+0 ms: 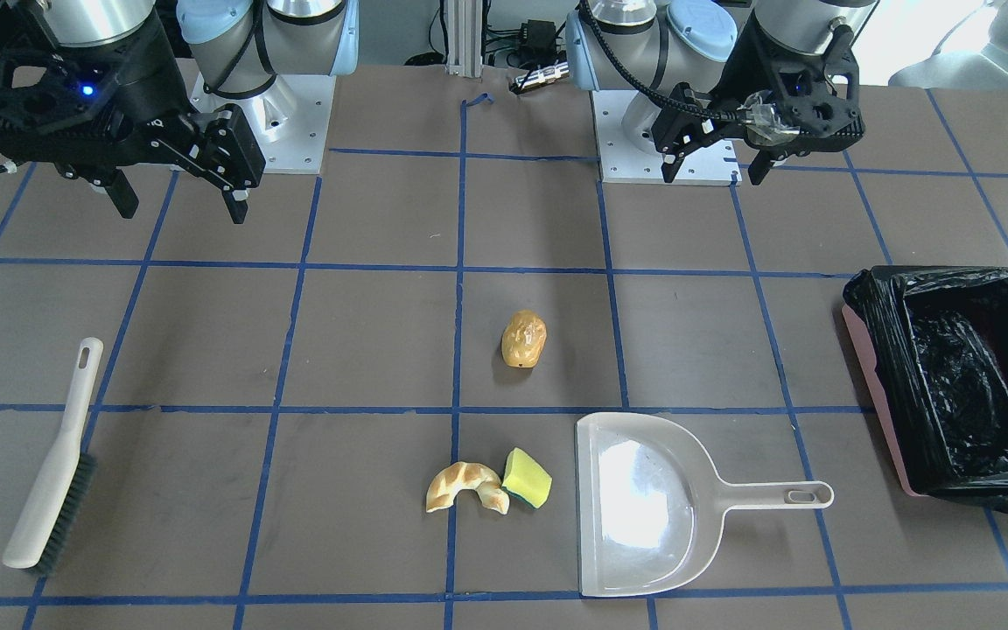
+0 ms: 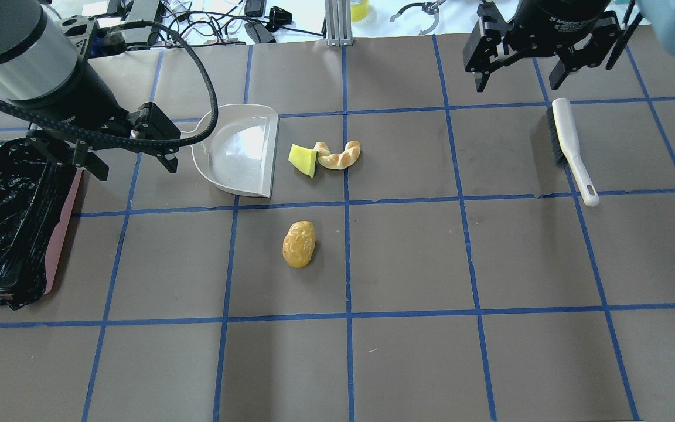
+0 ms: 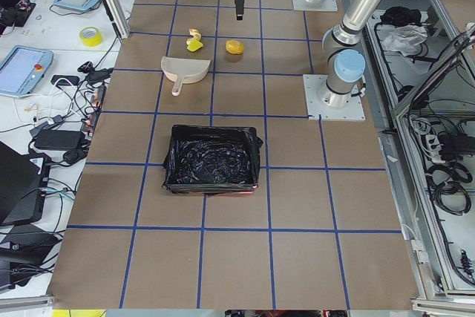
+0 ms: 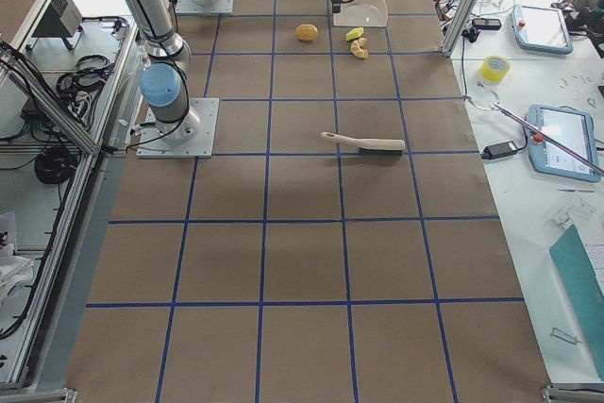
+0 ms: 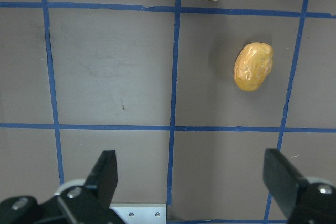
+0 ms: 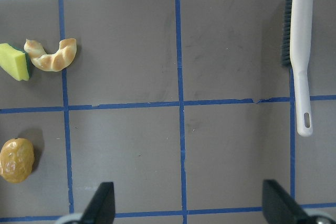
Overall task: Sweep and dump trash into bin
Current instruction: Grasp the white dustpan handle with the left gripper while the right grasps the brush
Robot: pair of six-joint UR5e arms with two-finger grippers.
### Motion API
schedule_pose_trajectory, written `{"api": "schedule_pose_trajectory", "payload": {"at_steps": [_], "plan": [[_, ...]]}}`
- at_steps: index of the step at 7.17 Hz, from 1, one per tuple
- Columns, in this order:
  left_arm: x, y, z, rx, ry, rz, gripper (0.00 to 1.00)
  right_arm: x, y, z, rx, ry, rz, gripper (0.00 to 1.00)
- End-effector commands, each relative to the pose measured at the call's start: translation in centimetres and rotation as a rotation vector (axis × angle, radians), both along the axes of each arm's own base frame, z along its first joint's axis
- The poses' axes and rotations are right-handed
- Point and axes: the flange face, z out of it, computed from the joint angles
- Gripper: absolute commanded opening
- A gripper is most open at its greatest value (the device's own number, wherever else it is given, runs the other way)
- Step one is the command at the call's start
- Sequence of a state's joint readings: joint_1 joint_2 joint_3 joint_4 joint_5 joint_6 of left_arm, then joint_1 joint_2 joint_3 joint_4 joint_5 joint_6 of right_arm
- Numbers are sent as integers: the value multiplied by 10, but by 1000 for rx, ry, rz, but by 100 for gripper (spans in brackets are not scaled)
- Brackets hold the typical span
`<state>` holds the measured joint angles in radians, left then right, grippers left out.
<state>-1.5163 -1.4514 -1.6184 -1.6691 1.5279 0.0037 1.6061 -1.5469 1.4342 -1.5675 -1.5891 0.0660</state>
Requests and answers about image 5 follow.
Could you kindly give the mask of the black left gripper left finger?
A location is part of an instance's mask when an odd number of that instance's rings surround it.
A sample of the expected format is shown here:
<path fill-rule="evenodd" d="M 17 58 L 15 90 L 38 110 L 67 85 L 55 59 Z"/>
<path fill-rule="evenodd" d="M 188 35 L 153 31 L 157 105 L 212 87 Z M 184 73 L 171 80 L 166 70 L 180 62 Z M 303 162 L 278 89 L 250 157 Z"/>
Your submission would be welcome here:
<path fill-rule="evenodd" d="M 114 150 L 103 151 L 83 185 L 68 186 L 39 204 L 33 196 L 1 202 L 1 223 L 117 223 L 110 204 L 118 183 Z"/>

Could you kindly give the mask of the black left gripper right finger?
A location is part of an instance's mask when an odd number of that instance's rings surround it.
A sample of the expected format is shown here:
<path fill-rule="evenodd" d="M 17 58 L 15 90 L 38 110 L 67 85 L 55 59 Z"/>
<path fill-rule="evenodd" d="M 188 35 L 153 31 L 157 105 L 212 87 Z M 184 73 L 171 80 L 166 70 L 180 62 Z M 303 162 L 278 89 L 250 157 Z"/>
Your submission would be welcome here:
<path fill-rule="evenodd" d="M 304 176 L 277 149 L 264 152 L 263 182 L 287 223 L 335 223 L 335 185 Z"/>

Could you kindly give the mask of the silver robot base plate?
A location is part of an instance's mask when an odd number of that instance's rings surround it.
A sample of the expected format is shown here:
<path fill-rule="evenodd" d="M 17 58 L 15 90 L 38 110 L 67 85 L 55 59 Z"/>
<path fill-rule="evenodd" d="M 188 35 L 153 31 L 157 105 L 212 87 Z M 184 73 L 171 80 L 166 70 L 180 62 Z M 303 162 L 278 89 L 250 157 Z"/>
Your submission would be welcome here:
<path fill-rule="evenodd" d="M 166 204 L 112 203 L 110 209 L 125 223 L 166 224 Z"/>

